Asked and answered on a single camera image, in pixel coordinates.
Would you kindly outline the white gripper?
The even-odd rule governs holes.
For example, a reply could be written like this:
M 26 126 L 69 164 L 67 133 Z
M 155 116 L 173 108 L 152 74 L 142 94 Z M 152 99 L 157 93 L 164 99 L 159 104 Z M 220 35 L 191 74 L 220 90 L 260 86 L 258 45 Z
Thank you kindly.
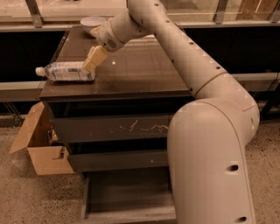
M 124 43 L 114 34 L 110 19 L 93 28 L 90 34 L 96 38 L 99 45 L 93 46 L 89 50 L 82 68 L 88 72 L 93 72 L 108 57 L 108 52 L 118 51 L 124 47 Z

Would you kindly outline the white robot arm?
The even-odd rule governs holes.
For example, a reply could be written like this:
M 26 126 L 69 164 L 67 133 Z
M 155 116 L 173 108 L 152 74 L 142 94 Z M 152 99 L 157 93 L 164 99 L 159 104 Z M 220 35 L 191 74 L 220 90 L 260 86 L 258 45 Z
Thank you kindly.
M 178 224 L 256 224 L 245 147 L 260 122 L 248 91 L 181 31 L 159 0 L 127 0 L 127 10 L 91 30 L 97 47 L 84 67 L 152 34 L 193 101 L 171 119 L 167 157 Z

